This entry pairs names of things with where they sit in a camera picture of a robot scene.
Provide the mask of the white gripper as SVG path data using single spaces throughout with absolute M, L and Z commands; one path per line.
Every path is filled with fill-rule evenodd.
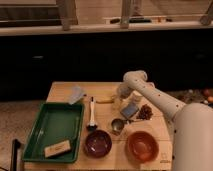
M 122 101 L 127 99 L 131 93 L 132 89 L 126 83 L 121 83 L 116 89 L 116 94 L 112 96 L 112 108 L 114 110 L 118 110 L 122 104 Z

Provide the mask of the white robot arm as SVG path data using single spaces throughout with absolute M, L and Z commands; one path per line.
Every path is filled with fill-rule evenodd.
M 171 171 L 213 171 L 213 108 L 186 104 L 151 86 L 143 70 L 129 71 L 116 94 L 126 99 L 136 90 L 173 122 Z

